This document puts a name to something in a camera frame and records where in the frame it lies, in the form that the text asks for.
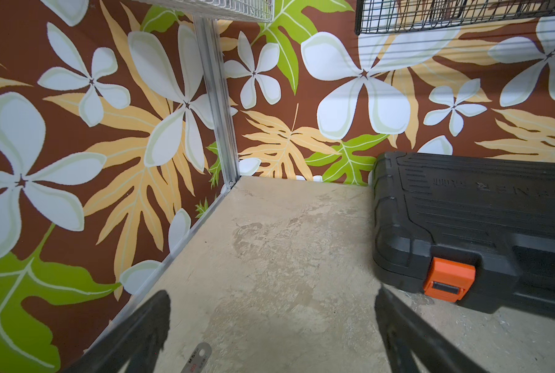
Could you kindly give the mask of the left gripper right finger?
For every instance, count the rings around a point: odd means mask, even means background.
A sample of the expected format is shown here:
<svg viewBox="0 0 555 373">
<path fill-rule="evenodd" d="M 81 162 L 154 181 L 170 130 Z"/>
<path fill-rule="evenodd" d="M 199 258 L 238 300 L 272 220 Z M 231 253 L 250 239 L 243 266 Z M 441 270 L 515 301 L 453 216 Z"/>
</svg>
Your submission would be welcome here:
<svg viewBox="0 0 555 373">
<path fill-rule="evenodd" d="M 483 372 L 484 369 L 385 287 L 375 297 L 375 319 L 393 372 Z"/>
</svg>

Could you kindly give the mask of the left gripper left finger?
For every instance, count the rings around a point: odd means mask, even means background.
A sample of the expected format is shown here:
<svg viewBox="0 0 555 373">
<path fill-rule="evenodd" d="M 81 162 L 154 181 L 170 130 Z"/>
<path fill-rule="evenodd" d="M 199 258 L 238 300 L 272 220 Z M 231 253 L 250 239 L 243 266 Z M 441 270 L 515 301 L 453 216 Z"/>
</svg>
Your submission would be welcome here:
<svg viewBox="0 0 555 373">
<path fill-rule="evenodd" d="M 170 330 L 170 296 L 156 292 L 67 372 L 153 372 Z"/>
</svg>

